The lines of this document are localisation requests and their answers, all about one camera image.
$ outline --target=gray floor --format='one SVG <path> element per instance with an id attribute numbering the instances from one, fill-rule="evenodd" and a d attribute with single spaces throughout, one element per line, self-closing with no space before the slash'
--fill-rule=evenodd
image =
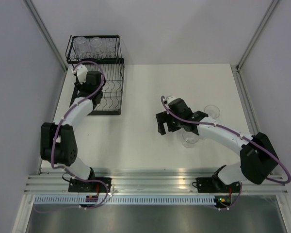
<path id="1" fill-rule="evenodd" d="M 39 205 L 39 210 L 61 206 Z M 205 206 L 105 205 L 32 214 L 31 233 L 285 233 L 275 200 L 241 197 L 229 211 Z"/>

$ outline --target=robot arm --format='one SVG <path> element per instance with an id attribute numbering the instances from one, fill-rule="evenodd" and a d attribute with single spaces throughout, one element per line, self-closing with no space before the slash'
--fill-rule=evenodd
<path id="1" fill-rule="evenodd" d="M 69 108 L 69 115 L 60 126 L 59 136 L 56 139 L 54 164 L 68 168 L 75 176 L 88 180 L 95 177 L 94 171 L 78 157 L 78 147 L 74 136 L 74 129 L 90 114 L 100 103 L 102 88 L 89 99 L 85 99 L 93 93 L 101 83 L 101 73 L 88 71 L 85 66 L 79 66 L 75 72 L 77 81 L 75 87 L 78 90 L 77 97 Z M 51 162 L 51 148 L 57 126 L 61 119 L 52 123 L 44 123 L 41 126 L 41 158 Z"/>
<path id="2" fill-rule="evenodd" d="M 208 137 L 226 146 L 240 156 L 240 163 L 228 166 L 224 165 L 214 173 L 212 180 L 214 185 L 218 188 L 221 185 L 229 185 L 243 180 L 261 184 L 277 166 L 277 162 L 269 155 L 242 139 L 244 136 L 256 142 L 277 157 L 270 140 L 265 134 L 258 133 L 257 135 L 251 135 L 231 130 L 222 125 L 219 127 L 218 122 L 206 113 L 201 111 L 193 113 L 184 100 L 180 98 L 168 97 L 164 101 L 164 104 L 166 104 L 170 111 L 179 118 L 189 121 L 198 121 L 199 123 L 191 124 L 180 121 L 168 114 L 167 111 L 164 111 L 156 114 L 159 126 L 158 132 L 161 133 L 161 135 L 166 134 L 163 124 L 167 123 L 169 132 L 175 132 L 180 128 L 184 128 L 187 132 L 193 132 L 196 135 Z M 241 137 L 235 135 L 233 132 L 237 132 Z"/>

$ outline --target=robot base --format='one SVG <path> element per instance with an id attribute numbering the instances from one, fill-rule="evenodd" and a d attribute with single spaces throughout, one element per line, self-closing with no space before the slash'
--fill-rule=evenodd
<path id="1" fill-rule="evenodd" d="M 221 183 L 220 189 L 213 184 L 212 177 L 196 178 L 196 188 L 199 193 L 229 193 L 230 188 L 233 193 L 239 193 L 241 185 L 239 182 L 234 182 L 229 185 Z"/>
<path id="2" fill-rule="evenodd" d="M 108 190 L 106 190 L 105 186 L 102 185 L 101 183 L 96 183 L 96 182 L 82 182 L 76 179 L 70 179 L 69 182 L 69 188 L 68 192 L 69 193 L 110 193 L 111 189 L 111 181 L 112 178 L 108 177 L 95 177 L 95 180 L 99 180 L 104 182 Z"/>

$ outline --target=black wire rack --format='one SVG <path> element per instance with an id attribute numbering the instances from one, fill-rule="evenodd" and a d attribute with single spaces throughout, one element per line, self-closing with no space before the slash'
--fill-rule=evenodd
<path id="1" fill-rule="evenodd" d="M 99 37 L 104 41 L 115 42 L 114 52 L 111 56 L 99 58 L 91 51 L 77 53 L 74 48 L 74 39 L 79 36 L 70 36 L 70 40 L 66 49 L 66 58 L 68 64 L 75 64 L 81 61 L 93 61 L 100 65 L 106 77 L 106 84 L 104 85 L 102 92 L 103 97 L 101 102 L 89 115 L 120 115 L 122 107 L 122 96 L 124 86 L 124 58 L 122 58 L 122 52 L 120 47 L 120 37 L 118 35 L 91 35 L 83 36 L 90 40 L 94 37 Z M 89 71 L 99 70 L 97 66 L 86 64 L 85 66 Z M 78 94 L 78 90 L 75 87 L 72 93 L 70 105 L 72 105 L 74 99 Z"/>

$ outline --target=clear plastic cup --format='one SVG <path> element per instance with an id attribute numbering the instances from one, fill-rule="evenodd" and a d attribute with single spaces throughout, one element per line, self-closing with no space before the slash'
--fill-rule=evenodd
<path id="1" fill-rule="evenodd" d="M 208 105 L 204 109 L 204 113 L 207 113 L 213 119 L 216 119 L 220 116 L 220 109 L 215 105 Z"/>
<path id="2" fill-rule="evenodd" d="M 88 58 L 91 52 L 89 40 L 83 36 L 78 36 L 73 40 L 76 55 L 80 59 Z"/>
<path id="3" fill-rule="evenodd" d="M 195 147 L 196 143 L 199 140 L 199 136 L 192 132 L 186 132 L 184 129 L 181 130 L 182 130 L 182 145 L 185 148 Z"/>
<path id="4" fill-rule="evenodd" d="M 106 41 L 106 48 L 107 48 L 107 56 L 110 58 L 115 58 L 115 43 L 116 39 L 115 38 L 109 38 Z"/>
<path id="5" fill-rule="evenodd" d="M 103 59 L 106 58 L 106 47 L 99 37 L 94 37 L 90 39 L 92 57 L 95 59 Z"/>

